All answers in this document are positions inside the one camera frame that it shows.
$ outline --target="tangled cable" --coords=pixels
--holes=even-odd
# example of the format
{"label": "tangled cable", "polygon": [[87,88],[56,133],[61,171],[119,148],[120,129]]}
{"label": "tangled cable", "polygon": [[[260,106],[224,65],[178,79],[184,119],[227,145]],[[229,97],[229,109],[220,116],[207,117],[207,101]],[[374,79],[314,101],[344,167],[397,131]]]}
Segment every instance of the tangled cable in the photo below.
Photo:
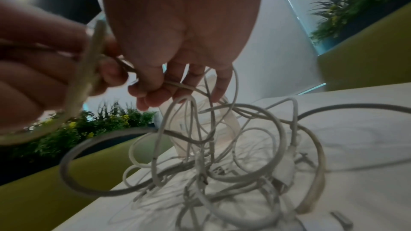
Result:
{"label": "tangled cable", "polygon": [[[67,99],[64,106],[64,114],[61,120],[56,122],[56,124],[62,124],[63,121],[73,117],[79,113],[83,102],[90,95],[93,86],[98,82],[99,77],[95,72],[97,62],[101,57],[101,50],[105,34],[105,23],[99,21],[96,24],[96,28],[92,39],[90,41],[89,47],[85,52],[85,56],[80,62],[79,69],[75,80],[70,84]],[[121,60],[117,60],[127,71],[135,71],[130,65],[124,63]],[[347,104],[347,105],[337,105],[325,108],[320,108],[306,112],[304,114],[298,115],[298,104],[294,98],[287,98],[278,103],[275,103],[266,108],[260,108],[250,104],[237,104],[238,96],[238,75],[237,71],[234,69],[235,75],[235,96],[232,103],[228,103],[226,100],[221,100],[218,106],[214,106],[210,100],[210,90],[208,87],[207,79],[205,80],[206,92],[193,88],[190,86],[183,85],[181,83],[166,82],[167,84],[172,84],[179,88],[186,88],[193,90],[197,93],[204,95],[208,101],[210,107],[205,110],[198,111],[196,100],[191,95],[186,95],[174,100],[166,113],[164,114],[164,119],[161,123],[159,129],[154,128],[130,128],[125,130],[114,131],[107,133],[105,135],[97,136],[92,139],[87,139],[86,141],[80,143],[70,150],[61,160],[60,163],[60,176],[63,182],[73,191],[76,191],[83,195],[98,196],[98,197],[112,197],[120,196],[128,193],[139,192],[138,196],[134,199],[139,200],[143,196],[149,194],[155,188],[160,189],[164,187],[174,176],[178,173],[185,172],[191,169],[195,170],[195,176],[187,181],[184,189],[182,190],[184,198],[184,207],[180,211],[176,220],[176,230],[181,229],[181,220],[184,214],[188,211],[192,215],[195,215],[193,208],[198,206],[206,207],[214,216],[229,223],[235,227],[247,230],[260,230],[267,227],[275,227],[276,224],[281,220],[282,214],[280,210],[279,196],[289,189],[291,182],[288,179],[293,178],[293,167],[294,167],[294,156],[296,154],[298,142],[297,135],[298,131],[301,130],[305,132],[313,141],[315,148],[317,149],[318,155],[318,167],[315,172],[315,177],[312,184],[300,202],[300,204],[293,210],[294,214],[304,214],[310,212],[315,206],[316,202],[319,200],[322,191],[325,187],[325,154],[322,145],[315,134],[307,129],[306,127],[298,123],[299,120],[305,118],[306,116],[328,111],[334,109],[345,109],[345,108],[373,108],[373,109],[386,109],[394,110],[398,112],[404,112],[411,114],[411,109],[401,106],[393,105],[380,105],[380,104]],[[183,104],[177,109],[174,115],[171,115],[175,106],[178,106],[181,101]],[[274,116],[268,109],[277,106],[281,103],[290,101],[293,105],[292,120],[287,121],[279,119]],[[185,131],[177,132],[167,130],[171,121],[173,121],[174,116],[182,109],[185,109]],[[216,121],[215,112],[220,109],[227,109],[225,114],[219,121]],[[224,124],[224,118],[231,112],[235,112],[240,116],[247,118],[247,122],[241,127],[240,132],[236,137],[230,142],[230,144],[220,153],[215,153],[215,143],[216,143],[216,129],[219,124]],[[204,113],[210,114],[211,119],[211,129],[206,131],[204,127],[200,125],[198,116]],[[250,127],[246,128],[249,122],[253,119],[264,119],[272,122],[279,136],[278,146],[276,145],[275,135],[264,128]],[[287,124],[291,128],[291,140],[288,144],[286,138],[286,131],[284,129],[284,124]],[[40,137],[45,133],[49,133],[55,130],[59,125],[46,125],[43,128],[39,127],[39,130],[34,130],[28,133],[15,133],[6,136],[0,136],[0,145],[10,145],[16,143],[27,142],[28,140]],[[193,131],[196,129],[198,136],[193,136]],[[242,165],[237,159],[235,154],[235,148],[238,139],[243,135],[243,133],[250,130],[260,130],[272,139],[273,145],[273,157],[261,168],[251,171],[247,169],[246,166]],[[109,140],[112,138],[126,136],[131,134],[144,134],[147,135],[139,138],[134,144],[130,146],[129,157],[133,163],[123,174],[123,181],[127,188],[122,190],[93,190],[84,186],[81,186],[69,175],[70,162],[78,156],[84,150],[101,143],[102,141]],[[134,149],[138,143],[142,142],[149,135],[157,133],[157,139],[154,144],[154,153],[152,162],[150,164],[138,163],[134,158]],[[160,142],[162,135],[170,136],[172,139],[180,139],[188,143],[187,149],[185,149],[185,157],[172,157],[171,159],[180,158],[181,162],[166,167],[163,170],[158,170],[158,165],[164,163],[165,161],[158,161],[158,156],[160,154]],[[221,162],[227,155],[232,153],[232,159],[234,163],[243,171],[242,174],[236,175],[225,175],[221,172],[216,172],[211,170],[216,164]],[[127,181],[127,174],[138,168],[150,168],[151,171],[143,176],[136,184],[132,185]],[[151,179],[141,182],[144,177],[151,173]],[[231,186],[225,190],[217,192],[215,194],[206,194],[206,187],[208,185],[208,178],[215,181],[230,183]],[[221,201],[224,198],[236,196],[243,193],[248,193],[254,190],[259,190],[261,194],[266,197],[269,205],[271,205],[271,213],[261,219],[250,220],[232,216],[228,212],[222,211],[216,208],[213,202]],[[197,220],[193,220],[194,226],[198,226]]]}

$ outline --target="human hand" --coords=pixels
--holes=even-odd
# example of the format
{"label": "human hand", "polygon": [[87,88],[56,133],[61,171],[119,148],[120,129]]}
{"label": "human hand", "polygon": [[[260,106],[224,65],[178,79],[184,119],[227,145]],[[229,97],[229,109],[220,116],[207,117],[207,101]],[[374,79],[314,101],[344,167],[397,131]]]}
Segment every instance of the human hand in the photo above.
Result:
{"label": "human hand", "polygon": [[[158,107],[191,94],[165,84],[196,87],[206,66],[216,70],[211,100],[217,102],[232,77],[232,62],[254,27],[260,0],[103,0],[110,27],[139,82],[129,87],[137,108]],[[167,63],[163,74],[162,65]]]}
{"label": "human hand", "polygon": [[[82,24],[13,0],[0,0],[0,10],[0,130],[7,132],[29,125],[46,110],[62,107],[88,37]],[[6,42],[26,47],[3,45]],[[29,47],[34,44],[74,56]],[[119,55],[113,37],[107,39],[105,52]],[[98,69],[104,80],[95,95],[124,84],[128,77],[112,59],[102,61]]]}

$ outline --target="green sofa back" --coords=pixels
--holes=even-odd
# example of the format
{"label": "green sofa back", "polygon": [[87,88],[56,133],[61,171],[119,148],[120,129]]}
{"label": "green sofa back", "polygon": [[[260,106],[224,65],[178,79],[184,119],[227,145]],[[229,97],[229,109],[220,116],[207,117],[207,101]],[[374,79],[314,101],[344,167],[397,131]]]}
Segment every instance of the green sofa back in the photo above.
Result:
{"label": "green sofa back", "polygon": [[[138,162],[151,161],[156,137],[149,136],[136,148]],[[72,176],[87,187],[112,189],[131,165],[128,148],[134,141],[75,159],[70,169]],[[161,152],[172,146],[169,137],[163,136]],[[58,166],[49,168],[0,186],[0,230],[50,231],[94,200],[67,189],[60,180]]]}
{"label": "green sofa back", "polygon": [[318,58],[326,90],[411,82],[411,3]]}

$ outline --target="palm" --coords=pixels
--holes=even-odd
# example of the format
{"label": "palm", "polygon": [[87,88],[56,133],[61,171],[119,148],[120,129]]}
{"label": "palm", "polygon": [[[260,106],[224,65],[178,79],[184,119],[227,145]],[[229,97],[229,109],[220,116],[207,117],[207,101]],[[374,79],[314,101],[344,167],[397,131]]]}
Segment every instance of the palm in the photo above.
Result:
{"label": "palm", "polygon": [[[205,67],[217,72],[216,101],[231,80],[232,62],[245,46],[254,26],[260,0],[104,0],[108,21],[124,55],[134,64],[140,82],[130,93],[139,108],[158,106],[187,90],[163,84],[196,86]],[[167,63],[163,75],[161,65]]]}

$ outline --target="white table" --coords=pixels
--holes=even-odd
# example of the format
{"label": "white table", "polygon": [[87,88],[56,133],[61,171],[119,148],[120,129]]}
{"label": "white table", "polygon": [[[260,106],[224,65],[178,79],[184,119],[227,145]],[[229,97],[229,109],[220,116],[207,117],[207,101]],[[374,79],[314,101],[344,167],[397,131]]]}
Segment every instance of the white table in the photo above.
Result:
{"label": "white table", "polygon": [[[255,104],[261,107],[281,98],[263,99]],[[326,92],[297,96],[300,114],[332,104],[384,103],[411,107],[411,83]],[[291,119],[291,104],[271,109],[278,117]],[[316,212],[338,210],[354,222],[355,231],[406,231],[411,227],[411,115],[381,110],[338,110],[312,115],[300,123],[313,130],[320,138],[327,156],[327,184],[317,204]],[[272,123],[256,120],[250,126],[272,129]],[[270,156],[267,135],[250,131],[239,143],[238,157],[255,168]],[[316,162],[316,151],[305,134],[301,135],[300,152],[308,153]],[[172,148],[161,159],[174,156]],[[227,158],[221,163],[226,169],[234,168]],[[310,168],[298,172],[289,192],[297,204],[307,191],[313,174]],[[146,170],[128,178],[133,183]],[[192,172],[179,174],[166,187],[142,201],[132,203],[137,193],[114,198],[99,198],[62,225],[56,231],[156,231],[173,230],[182,205],[182,187]],[[124,184],[114,189],[124,188]],[[210,191],[221,189],[221,184],[210,182]],[[242,195],[236,203],[225,203],[224,209],[237,216],[257,218],[268,209],[261,205],[264,199],[258,193]],[[208,214],[197,208],[200,222]],[[189,213],[183,225],[192,227]],[[225,230],[221,221],[210,217],[204,230]]]}

